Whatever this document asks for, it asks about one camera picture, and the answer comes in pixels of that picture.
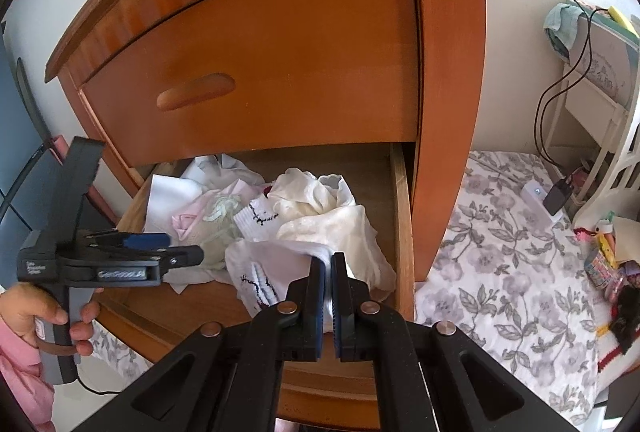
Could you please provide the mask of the left hand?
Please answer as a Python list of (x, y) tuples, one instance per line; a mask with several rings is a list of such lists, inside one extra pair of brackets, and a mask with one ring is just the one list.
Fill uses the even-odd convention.
[[(93, 321), (99, 316), (100, 304), (91, 301), (80, 310), (78, 322), (70, 325), (70, 337), (80, 356), (90, 356), (93, 346)], [(68, 323), (68, 314), (53, 296), (29, 284), (17, 284), (1, 293), (1, 351), (17, 352), (35, 348), (36, 320), (53, 325)]]

